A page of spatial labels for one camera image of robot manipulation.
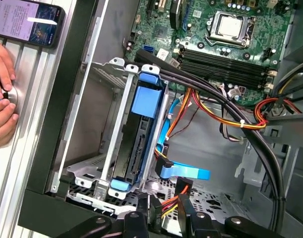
phone screen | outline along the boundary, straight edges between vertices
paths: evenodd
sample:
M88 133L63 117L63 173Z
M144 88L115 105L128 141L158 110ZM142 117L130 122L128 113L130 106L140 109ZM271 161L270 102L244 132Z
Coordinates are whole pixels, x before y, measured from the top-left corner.
M0 35L51 46L62 9L23 0L0 0Z

yellow wire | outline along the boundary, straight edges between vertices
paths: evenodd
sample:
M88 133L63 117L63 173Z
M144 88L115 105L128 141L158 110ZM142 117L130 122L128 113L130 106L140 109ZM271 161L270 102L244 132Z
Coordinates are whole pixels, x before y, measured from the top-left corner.
M205 106L205 105L202 103L202 101L200 100L199 93L196 92L195 95L196 95L196 97L198 98L198 101L199 101L199 103L201 104L201 106L202 106L207 112L209 112L210 114L212 114L212 115L215 117L215 119L219 120L219 121L222 122L222 123L228 124L228 125L241 127L241 124L238 123L238 122L229 121L229 120L224 120L223 118L221 118L221 117L215 115L207 106ZM253 129L262 129L262 128L265 128L266 125L249 125L249 124L244 124L243 127L249 128L249 129L251 129L251 128L253 128Z
M165 156L164 154L162 154L157 148L156 148L156 152L157 152L158 154L160 154L162 157L167 158L167 156Z
M285 85L279 90L279 94L282 94L282 92L285 90L285 88L288 86L288 84L291 83L291 81L295 78L296 76L293 76L291 79L289 79Z
M175 210L178 207L178 205L176 204L175 206L173 206L170 210L166 211L162 216L161 219L164 219L165 216L167 216L169 213L171 213L173 210Z

green circuit board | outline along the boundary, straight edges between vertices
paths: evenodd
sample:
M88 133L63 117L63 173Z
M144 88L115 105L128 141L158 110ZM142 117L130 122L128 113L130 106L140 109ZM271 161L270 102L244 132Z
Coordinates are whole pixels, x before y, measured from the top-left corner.
M222 48L227 48L231 52L223 57L277 69L292 11L288 10L284 14L275 14L275 9L267 7L268 0L256 2L258 3L257 7L247 10L247 8L229 7L224 0L190 0L185 21L187 24L191 24L191 29L185 31L182 28L174 30L170 26L169 11L171 0L166 1L164 12L153 9L150 18L148 18L146 13L148 0L141 0L136 16L136 19L140 18L140 20L135 20L132 28L132 32L136 33L135 44L132 51L127 52L125 56L129 60L134 60L136 51L148 45L155 48L155 54L160 49L168 51L169 55L166 58L166 62L170 62L171 58L176 58L175 49L181 44L190 50L216 56L221 55ZM208 31L207 22L212 20L217 11L256 17L251 43L248 48L240 49L225 45L210 46L205 41L204 36L207 35ZM205 45L203 49L198 47L200 42ZM262 61L261 58L267 48L275 49L276 53L269 59ZM250 54L248 60L243 58L245 53ZM238 103L243 106L254 105L261 101L264 96L265 93L263 91L245 89Z

cpu socket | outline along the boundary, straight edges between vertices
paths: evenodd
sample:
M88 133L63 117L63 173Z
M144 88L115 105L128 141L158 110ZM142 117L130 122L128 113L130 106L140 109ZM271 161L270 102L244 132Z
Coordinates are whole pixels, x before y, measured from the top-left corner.
M254 16L240 16L218 11L213 19L207 22L209 36L205 36L205 39L212 46L225 44L247 48L252 39L255 23Z

screw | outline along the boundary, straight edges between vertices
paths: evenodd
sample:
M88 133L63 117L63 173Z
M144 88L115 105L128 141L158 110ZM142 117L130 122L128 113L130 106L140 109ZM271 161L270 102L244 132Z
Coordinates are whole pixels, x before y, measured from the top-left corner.
M104 220L104 218L99 218L99 219L97 219L96 223L102 224L102 223L105 223L105 220Z
M196 216L199 217L199 218L204 218L205 217L204 213L202 213L202 212L198 212L196 214Z
M231 221L237 225L241 224L242 222L238 218L231 218Z
M137 218L137 217L139 217L139 215L137 213L131 213L130 217Z

